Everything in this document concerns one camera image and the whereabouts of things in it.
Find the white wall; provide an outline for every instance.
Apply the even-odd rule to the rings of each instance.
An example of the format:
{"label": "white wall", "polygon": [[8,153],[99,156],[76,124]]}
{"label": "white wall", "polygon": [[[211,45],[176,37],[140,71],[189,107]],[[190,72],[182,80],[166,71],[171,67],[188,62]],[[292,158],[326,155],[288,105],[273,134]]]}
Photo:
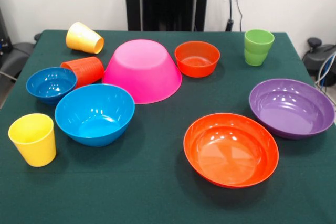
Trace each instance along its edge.
{"label": "white wall", "polygon": [[[336,42],[336,0],[239,0],[243,30],[264,28],[286,31],[299,55],[306,40],[320,37]],[[220,31],[229,17],[228,0],[208,0],[205,30]],[[239,15],[233,2],[234,31]],[[44,29],[68,29],[82,21],[93,29],[127,30],[125,0],[0,0],[6,26],[13,42],[33,41]]]}
{"label": "white wall", "polygon": [[[307,38],[336,43],[336,0],[239,0],[243,31],[263,28],[286,31],[299,56],[308,49]],[[239,30],[239,12],[233,2],[233,31]],[[228,0],[208,0],[205,30],[225,30],[229,18]]]}
{"label": "white wall", "polygon": [[92,29],[127,30],[125,0],[0,0],[0,8],[13,43],[76,21]]}

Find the table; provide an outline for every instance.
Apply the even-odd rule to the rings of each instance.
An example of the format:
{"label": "table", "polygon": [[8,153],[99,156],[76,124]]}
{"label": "table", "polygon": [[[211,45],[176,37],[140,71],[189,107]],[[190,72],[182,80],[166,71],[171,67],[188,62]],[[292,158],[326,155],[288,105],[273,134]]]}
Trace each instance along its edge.
{"label": "table", "polygon": [[35,71],[87,56],[66,47],[66,31],[43,32],[7,102],[0,111],[1,223],[335,223],[336,127],[299,141],[275,137],[280,160],[264,183],[225,189],[207,182],[187,162],[183,136],[201,116],[239,113],[255,119],[250,90],[269,78],[312,84],[288,36],[275,43],[261,67],[245,64],[243,33],[99,31],[98,54],[106,67],[114,50],[131,39],[153,39],[174,56],[188,40],[212,43],[221,51],[215,72],[203,79],[183,76],[172,97],[137,105],[129,128],[116,142],[94,148],[68,138],[55,124],[56,159],[28,166],[7,131],[22,115],[53,107],[25,88]]}

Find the small blue bowl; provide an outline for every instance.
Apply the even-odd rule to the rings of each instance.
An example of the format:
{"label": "small blue bowl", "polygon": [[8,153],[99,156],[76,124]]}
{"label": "small blue bowl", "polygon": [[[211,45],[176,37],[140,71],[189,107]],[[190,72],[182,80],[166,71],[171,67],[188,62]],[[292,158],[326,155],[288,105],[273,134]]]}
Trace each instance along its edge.
{"label": "small blue bowl", "polygon": [[74,89],[76,83],[77,78],[72,70],[52,67],[30,76],[26,89],[41,102],[56,105],[62,97]]}
{"label": "small blue bowl", "polygon": [[92,84],[75,89],[58,103],[57,125],[78,143],[100,147],[116,140],[135,110],[132,96],[122,88]]}

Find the green cup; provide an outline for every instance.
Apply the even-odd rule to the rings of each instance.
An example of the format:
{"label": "green cup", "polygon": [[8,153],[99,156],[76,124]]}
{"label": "green cup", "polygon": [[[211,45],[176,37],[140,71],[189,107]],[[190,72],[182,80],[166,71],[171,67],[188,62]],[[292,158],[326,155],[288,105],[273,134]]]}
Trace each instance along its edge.
{"label": "green cup", "polygon": [[260,66],[274,42],[274,35],[266,30],[253,29],[244,35],[244,56],[247,64]]}

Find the large orange bowl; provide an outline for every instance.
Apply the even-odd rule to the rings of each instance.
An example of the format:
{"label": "large orange bowl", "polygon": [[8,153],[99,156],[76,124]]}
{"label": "large orange bowl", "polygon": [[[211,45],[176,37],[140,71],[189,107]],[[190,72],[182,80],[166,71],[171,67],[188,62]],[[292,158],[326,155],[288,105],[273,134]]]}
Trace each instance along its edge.
{"label": "large orange bowl", "polygon": [[184,153],[211,183],[244,188],[267,179],[279,161],[278,146],[260,124],[238,114],[217,113],[195,121],[186,131]]}

